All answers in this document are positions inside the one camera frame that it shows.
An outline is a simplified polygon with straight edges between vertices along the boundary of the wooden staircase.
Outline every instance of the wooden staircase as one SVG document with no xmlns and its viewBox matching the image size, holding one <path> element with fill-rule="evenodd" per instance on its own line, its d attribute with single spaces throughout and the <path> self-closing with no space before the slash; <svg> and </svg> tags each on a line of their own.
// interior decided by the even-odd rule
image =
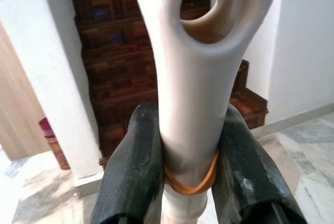
<svg viewBox="0 0 334 224">
<path fill-rule="evenodd" d="M 100 130 L 101 165 L 124 137 L 137 105 L 158 101 L 153 52 L 136 0 L 73 0 L 90 99 Z M 182 19 L 209 11 L 210 0 L 183 0 Z M 267 102 L 246 88 L 243 61 L 231 102 L 250 128 L 264 124 Z"/>
</svg>

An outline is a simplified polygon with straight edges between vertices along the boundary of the white plastic tube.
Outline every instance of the white plastic tube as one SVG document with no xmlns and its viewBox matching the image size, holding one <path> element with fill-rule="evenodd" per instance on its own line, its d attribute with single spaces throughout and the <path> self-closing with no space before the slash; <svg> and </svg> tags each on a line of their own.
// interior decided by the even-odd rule
<svg viewBox="0 0 334 224">
<path fill-rule="evenodd" d="M 216 152 L 242 56 L 272 0 L 217 0 L 193 21 L 182 0 L 138 0 L 156 62 L 165 163 L 183 184 L 197 186 Z M 162 209 L 181 222 L 205 210 L 207 193 L 183 196 L 165 185 Z"/>
</svg>

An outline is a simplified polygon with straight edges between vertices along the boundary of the white baseboard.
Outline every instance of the white baseboard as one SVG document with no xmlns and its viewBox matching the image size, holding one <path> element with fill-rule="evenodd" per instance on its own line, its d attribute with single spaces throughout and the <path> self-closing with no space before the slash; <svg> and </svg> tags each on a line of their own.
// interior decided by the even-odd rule
<svg viewBox="0 0 334 224">
<path fill-rule="evenodd" d="M 74 181 L 74 187 L 76 187 L 80 198 L 96 194 L 100 190 L 103 173 L 95 174 L 87 178 L 79 178 Z"/>
<path fill-rule="evenodd" d="M 275 132 L 281 131 L 288 127 L 301 124 L 306 121 L 310 121 L 316 119 L 318 117 L 324 116 L 326 114 L 330 114 L 334 112 L 334 104 L 326 105 L 321 108 L 316 108 L 301 114 L 297 114 L 295 116 L 286 118 L 284 120 L 274 122 L 268 125 L 264 125 L 258 128 L 251 130 L 253 135 L 256 138 L 260 138 L 269 134 L 273 134 Z"/>
</svg>

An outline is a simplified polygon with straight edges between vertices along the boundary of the orange rubber band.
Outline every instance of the orange rubber band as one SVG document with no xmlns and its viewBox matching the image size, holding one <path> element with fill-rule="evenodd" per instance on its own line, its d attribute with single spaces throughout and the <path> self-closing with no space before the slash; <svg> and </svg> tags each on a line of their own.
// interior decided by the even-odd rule
<svg viewBox="0 0 334 224">
<path fill-rule="evenodd" d="M 165 174 L 167 177 L 168 184 L 171 188 L 179 194 L 182 195 L 194 195 L 200 194 L 208 190 L 214 184 L 217 176 L 217 160 L 218 160 L 218 152 L 214 155 L 209 171 L 202 182 L 197 187 L 186 186 L 180 183 L 173 173 L 168 169 L 165 165 Z"/>
</svg>

